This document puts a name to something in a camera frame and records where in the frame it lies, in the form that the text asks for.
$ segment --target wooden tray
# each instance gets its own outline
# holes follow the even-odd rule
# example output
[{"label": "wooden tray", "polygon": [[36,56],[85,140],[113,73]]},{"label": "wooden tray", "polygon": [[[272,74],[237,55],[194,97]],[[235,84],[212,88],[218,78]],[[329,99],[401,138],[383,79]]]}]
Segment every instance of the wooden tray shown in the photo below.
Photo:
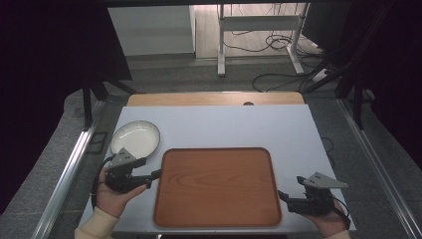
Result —
[{"label": "wooden tray", "polygon": [[270,154],[260,147],[169,149],[154,222],[160,227],[263,227],[282,220]]}]

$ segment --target metal frame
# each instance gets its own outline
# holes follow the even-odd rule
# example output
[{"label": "metal frame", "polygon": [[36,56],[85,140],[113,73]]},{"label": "metal frame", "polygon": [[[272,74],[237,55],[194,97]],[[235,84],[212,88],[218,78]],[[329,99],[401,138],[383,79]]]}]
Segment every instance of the metal frame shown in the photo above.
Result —
[{"label": "metal frame", "polygon": [[38,222],[38,225],[32,235],[32,239],[48,238],[56,218],[60,212],[63,202],[68,195],[74,176],[78,170],[78,166],[87,148],[87,145],[93,135],[97,126],[100,112],[103,110],[105,102],[97,102],[94,108],[94,121],[88,130],[82,131],[78,141],[68,159],[68,163],[63,170],[63,173],[53,191],[52,196],[43,212],[43,215]]},{"label": "metal frame", "polygon": [[299,36],[301,35],[302,27],[304,26],[307,15],[309,3],[305,4],[304,10],[300,15],[293,16],[229,16],[224,17],[224,4],[220,4],[220,36],[218,48],[218,76],[224,77],[226,75],[225,68],[225,46],[224,46],[224,32],[229,31],[295,31],[292,39],[292,44],[287,48],[289,56],[292,60],[295,71],[298,75],[304,74],[304,69],[298,59],[296,53]]},{"label": "metal frame", "polygon": [[385,192],[388,200],[390,201],[394,211],[397,214],[398,219],[400,220],[404,230],[406,230],[409,238],[422,238],[422,232],[416,222],[416,219],[411,212],[407,202],[397,190],[394,182],[388,175],[388,172],[385,170],[382,162],[376,153],[375,149],[372,147],[368,137],[365,134],[363,129],[360,129],[359,125],[353,119],[353,113],[349,105],[345,102],[346,100],[337,100],[340,109],[342,110],[345,119],[347,120],[351,130],[354,133],[358,143],[365,153],[366,159],[372,170],[381,184],[382,189]]}]

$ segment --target black curtain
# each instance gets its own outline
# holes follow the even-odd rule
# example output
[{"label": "black curtain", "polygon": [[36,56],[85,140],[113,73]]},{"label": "black curtain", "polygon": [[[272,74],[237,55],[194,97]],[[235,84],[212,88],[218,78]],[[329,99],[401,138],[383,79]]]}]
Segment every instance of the black curtain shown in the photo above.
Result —
[{"label": "black curtain", "polygon": [[361,64],[372,110],[422,168],[422,3],[395,1]]},{"label": "black curtain", "polygon": [[97,73],[131,76],[104,5],[3,1],[0,32],[2,213],[56,129],[65,98]]}]

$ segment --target white wall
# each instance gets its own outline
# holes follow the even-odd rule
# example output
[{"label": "white wall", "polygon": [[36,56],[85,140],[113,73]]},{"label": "white wall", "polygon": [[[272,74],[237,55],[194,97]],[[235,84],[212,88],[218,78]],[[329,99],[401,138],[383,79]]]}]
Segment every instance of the white wall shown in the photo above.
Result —
[{"label": "white wall", "polygon": [[194,53],[193,6],[109,8],[126,56]]}]

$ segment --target tray rim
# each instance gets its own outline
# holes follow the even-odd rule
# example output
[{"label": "tray rim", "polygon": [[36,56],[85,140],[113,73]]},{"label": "tray rim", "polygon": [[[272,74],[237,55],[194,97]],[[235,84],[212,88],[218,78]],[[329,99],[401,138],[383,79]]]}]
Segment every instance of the tray rim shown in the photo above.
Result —
[{"label": "tray rim", "polygon": [[[271,170],[271,179],[272,179],[272,183],[275,186],[275,196],[276,198],[279,198],[279,195],[277,193],[277,181],[276,181],[276,177],[275,177],[275,172],[274,172],[274,168],[273,168],[273,162],[272,162],[272,158],[271,158],[271,154],[270,152],[261,146],[248,146],[248,147],[174,147],[174,148],[170,148],[168,149],[162,156],[162,161],[161,161],[161,169],[164,169],[164,158],[168,153],[171,153],[172,151],[182,151],[182,150],[242,150],[242,149],[258,149],[258,150],[262,150],[268,157],[268,161],[269,161],[269,166],[270,166],[270,170]],[[283,221],[283,211],[282,211],[282,207],[280,204],[280,200],[277,200],[277,209],[278,209],[278,219],[276,220],[276,222],[274,224],[268,224],[268,225],[258,225],[258,226],[251,226],[251,225],[216,225],[216,226],[211,226],[211,225],[198,225],[198,226],[162,226],[159,223],[157,223],[156,221],[156,212],[157,212],[157,202],[159,199],[159,192],[160,192],[160,187],[161,187],[161,182],[162,180],[158,181],[158,187],[157,187],[157,192],[156,192],[156,197],[155,197],[155,202],[154,202],[154,210],[153,210],[153,214],[152,214],[152,219],[153,222],[156,226],[160,227],[160,228],[177,228],[177,229],[183,229],[183,228],[242,228],[242,227],[250,227],[250,228],[271,228],[271,227],[275,227],[277,225],[279,225],[280,223],[282,223]]]}]

